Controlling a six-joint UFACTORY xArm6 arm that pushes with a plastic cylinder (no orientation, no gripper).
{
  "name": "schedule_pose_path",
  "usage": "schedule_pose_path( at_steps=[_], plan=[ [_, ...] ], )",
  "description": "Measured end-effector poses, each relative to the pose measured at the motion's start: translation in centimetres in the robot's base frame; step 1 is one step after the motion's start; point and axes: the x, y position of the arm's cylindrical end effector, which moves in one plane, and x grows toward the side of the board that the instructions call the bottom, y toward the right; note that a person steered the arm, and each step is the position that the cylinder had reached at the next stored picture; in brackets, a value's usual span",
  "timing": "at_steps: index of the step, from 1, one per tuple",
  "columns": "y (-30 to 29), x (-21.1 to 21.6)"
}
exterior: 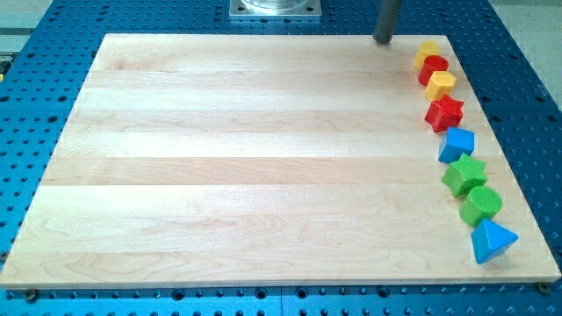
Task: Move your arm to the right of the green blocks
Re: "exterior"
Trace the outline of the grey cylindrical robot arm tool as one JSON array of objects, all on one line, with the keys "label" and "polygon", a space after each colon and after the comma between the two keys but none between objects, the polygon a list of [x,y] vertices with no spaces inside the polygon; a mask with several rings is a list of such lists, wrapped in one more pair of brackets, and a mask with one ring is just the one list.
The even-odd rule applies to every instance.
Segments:
[{"label": "grey cylindrical robot arm tool", "polygon": [[382,0],[380,2],[378,20],[372,34],[379,44],[388,44],[392,40],[401,4],[401,0]]}]

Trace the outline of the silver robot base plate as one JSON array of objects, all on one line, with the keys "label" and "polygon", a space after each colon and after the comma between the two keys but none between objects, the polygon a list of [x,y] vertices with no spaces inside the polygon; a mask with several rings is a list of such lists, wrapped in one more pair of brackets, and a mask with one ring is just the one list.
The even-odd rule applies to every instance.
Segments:
[{"label": "silver robot base plate", "polygon": [[229,0],[229,16],[237,18],[318,18],[321,0]]}]

